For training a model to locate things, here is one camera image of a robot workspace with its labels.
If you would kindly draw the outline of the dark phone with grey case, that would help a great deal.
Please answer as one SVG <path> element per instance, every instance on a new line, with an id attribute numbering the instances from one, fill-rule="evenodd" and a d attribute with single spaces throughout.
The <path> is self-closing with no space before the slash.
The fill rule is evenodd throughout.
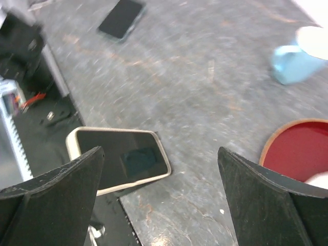
<path id="1" fill-rule="evenodd" d="M 120 0 L 97 30 L 116 42 L 124 42 L 144 14 L 145 7 L 141 1 Z"/>

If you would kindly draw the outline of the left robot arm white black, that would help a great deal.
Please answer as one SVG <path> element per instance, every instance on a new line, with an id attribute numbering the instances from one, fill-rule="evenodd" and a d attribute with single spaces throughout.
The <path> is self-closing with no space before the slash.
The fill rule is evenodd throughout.
<path id="1" fill-rule="evenodd" d="M 48 92 L 54 84 L 42 54 L 42 27 L 19 15 L 1 11 L 1 77 L 20 83 L 33 92 Z"/>

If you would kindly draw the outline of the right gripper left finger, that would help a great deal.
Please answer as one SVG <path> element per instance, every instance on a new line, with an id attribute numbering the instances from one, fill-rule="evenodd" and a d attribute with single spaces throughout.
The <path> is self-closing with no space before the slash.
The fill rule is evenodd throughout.
<path id="1" fill-rule="evenodd" d="M 84 245 L 104 164 L 102 147 L 1 190 L 1 245 Z"/>

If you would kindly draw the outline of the phone with beige case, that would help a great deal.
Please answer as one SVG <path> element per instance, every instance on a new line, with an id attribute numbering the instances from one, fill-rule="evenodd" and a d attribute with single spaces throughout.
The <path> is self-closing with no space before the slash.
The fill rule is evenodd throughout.
<path id="1" fill-rule="evenodd" d="M 153 131 L 83 126 L 66 137 L 70 160 L 96 146 L 102 147 L 105 155 L 98 196 L 148 184 L 172 173 L 165 149 Z"/>

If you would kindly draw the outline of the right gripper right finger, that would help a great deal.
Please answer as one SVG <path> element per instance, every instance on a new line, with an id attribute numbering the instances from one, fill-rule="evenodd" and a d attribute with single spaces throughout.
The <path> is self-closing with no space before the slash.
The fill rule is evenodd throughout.
<path id="1" fill-rule="evenodd" d="M 218 167 L 239 245 L 327 245 L 327 190 L 253 163 L 228 148 Z"/>

